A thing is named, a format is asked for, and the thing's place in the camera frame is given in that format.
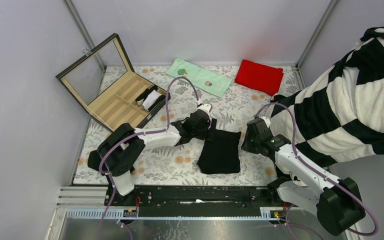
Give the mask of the black underwear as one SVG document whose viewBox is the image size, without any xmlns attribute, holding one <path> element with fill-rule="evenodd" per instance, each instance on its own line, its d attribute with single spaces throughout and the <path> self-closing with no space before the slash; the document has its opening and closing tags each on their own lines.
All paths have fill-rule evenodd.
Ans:
<svg viewBox="0 0 384 240">
<path fill-rule="evenodd" d="M 220 130 L 216 126 L 217 120 L 213 118 L 197 161 L 200 172 L 206 175 L 239 173 L 239 143 L 242 133 Z"/>
</svg>

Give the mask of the black wooden compartment box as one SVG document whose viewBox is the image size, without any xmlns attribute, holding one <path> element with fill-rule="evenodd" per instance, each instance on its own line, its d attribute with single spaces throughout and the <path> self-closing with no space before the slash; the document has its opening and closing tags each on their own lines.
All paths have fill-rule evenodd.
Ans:
<svg viewBox="0 0 384 240">
<path fill-rule="evenodd" d="M 136 99 L 145 90 L 167 92 L 135 72 L 117 33 L 56 75 L 81 108 L 102 127 L 113 132 L 121 124 L 143 128 L 165 106 L 165 99 L 144 108 Z"/>
</svg>

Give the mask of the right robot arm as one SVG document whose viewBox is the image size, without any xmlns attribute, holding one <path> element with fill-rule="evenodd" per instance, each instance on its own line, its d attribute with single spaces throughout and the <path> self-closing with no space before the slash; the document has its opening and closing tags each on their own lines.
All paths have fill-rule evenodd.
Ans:
<svg viewBox="0 0 384 240">
<path fill-rule="evenodd" d="M 274 136 L 262 118 L 249 121 L 241 149 L 270 158 L 284 173 L 267 185 L 273 206 L 294 204 L 317 217 L 321 226 L 338 236 L 366 216 L 357 183 L 319 167 L 283 135 Z"/>
</svg>

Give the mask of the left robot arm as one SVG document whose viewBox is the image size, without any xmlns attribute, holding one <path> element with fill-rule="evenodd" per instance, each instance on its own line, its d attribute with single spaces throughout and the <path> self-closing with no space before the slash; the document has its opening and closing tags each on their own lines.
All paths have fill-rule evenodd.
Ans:
<svg viewBox="0 0 384 240">
<path fill-rule="evenodd" d="M 211 127 L 212 105 L 202 103 L 184 120 L 169 124 L 168 128 L 133 128 L 122 124 L 92 153 L 95 168 L 109 177 L 116 189 L 116 199 L 124 206 L 135 200 L 131 169 L 141 153 L 158 147 L 174 147 L 187 144 L 193 138 L 203 140 Z"/>
</svg>

